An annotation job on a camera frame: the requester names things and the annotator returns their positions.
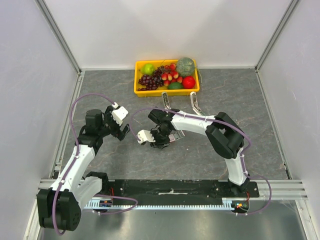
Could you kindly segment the red white staple box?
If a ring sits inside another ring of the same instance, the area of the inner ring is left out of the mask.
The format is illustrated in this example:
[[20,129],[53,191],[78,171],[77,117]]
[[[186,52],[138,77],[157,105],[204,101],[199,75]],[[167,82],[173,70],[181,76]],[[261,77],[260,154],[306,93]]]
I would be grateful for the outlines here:
[[184,138],[186,135],[182,130],[178,130],[178,131],[174,131],[173,133],[171,133],[168,137],[169,137],[169,142],[175,142],[177,140],[180,140],[182,138]]

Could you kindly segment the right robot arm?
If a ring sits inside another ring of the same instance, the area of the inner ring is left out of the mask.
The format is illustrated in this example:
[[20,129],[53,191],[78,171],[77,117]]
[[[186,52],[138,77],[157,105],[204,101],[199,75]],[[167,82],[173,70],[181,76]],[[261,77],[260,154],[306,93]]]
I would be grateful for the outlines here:
[[148,118],[156,124],[149,134],[151,147],[168,147],[173,131],[187,131],[206,136],[214,151],[225,160],[230,193],[240,197],[247,191],[250,179],[241,160],[245,137],[229,115],[219,112],[218,115],[199,116],[178,109],[153,109]]

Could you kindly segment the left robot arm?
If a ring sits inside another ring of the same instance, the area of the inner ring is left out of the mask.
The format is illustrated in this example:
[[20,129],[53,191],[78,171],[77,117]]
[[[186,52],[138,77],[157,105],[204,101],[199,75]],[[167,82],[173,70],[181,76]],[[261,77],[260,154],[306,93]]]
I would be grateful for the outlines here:
[[104,112],[99,109],[86,112],[85,124],[65,168],[49,188],[41,189],[36,196],[40,227],[55,229],[59,234],[74,231],[92,197],[95,194],[104,197],[109,193],[106,173],[90,173],[87,177],[83,174],[97,155],[104,137],[113,136],[119,141],[125,138],[130,128],[122,124],[128,113],[116,103]]

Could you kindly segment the green white stapler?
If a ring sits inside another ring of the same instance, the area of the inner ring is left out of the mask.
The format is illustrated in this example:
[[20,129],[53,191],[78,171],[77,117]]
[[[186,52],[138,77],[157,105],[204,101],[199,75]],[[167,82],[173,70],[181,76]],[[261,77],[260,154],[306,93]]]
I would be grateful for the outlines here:
[[164,92],[161,93],[161,96],[162,96],[164,108],[167,109],[167,110],[170,110],[171,106],[170,106],[170,102],[169,102],[168,93],[164,91]]

